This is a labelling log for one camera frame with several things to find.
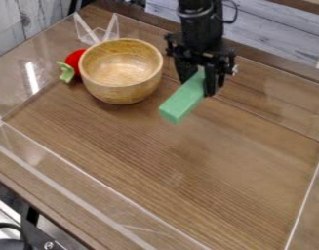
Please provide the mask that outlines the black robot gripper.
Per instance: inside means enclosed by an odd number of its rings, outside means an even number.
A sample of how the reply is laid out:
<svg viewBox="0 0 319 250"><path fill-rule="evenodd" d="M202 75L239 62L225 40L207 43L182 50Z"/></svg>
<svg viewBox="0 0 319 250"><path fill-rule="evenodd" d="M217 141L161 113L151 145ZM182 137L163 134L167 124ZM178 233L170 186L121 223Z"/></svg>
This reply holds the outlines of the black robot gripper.
<svg viewBox="0 0 319 250"><path fill-rule="evenodd" d="M205 96L213 97L223 87L225 74L238 73L235 49L218 44L214 48L199 52L185 44L179 32L167 33L165 39L166 52L174 58L181 82L186 83L198 72L198 68L205 66Z"/></svg>

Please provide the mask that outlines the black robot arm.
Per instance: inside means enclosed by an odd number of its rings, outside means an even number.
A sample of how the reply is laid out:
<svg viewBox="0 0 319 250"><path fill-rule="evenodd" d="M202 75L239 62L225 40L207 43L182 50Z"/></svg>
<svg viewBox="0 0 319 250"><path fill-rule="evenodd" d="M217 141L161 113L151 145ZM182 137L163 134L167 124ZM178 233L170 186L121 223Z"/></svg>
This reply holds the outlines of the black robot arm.
<svg viewBox="0 0 319 250"><path fill-rule="evenodd" d="M237 73L237 52L223 43L225 25L238 19L234 0L178 0L181 31L165 36L167 55L174 58L181 82L186 84L202 67L203 96L211 97Z"/></svg>

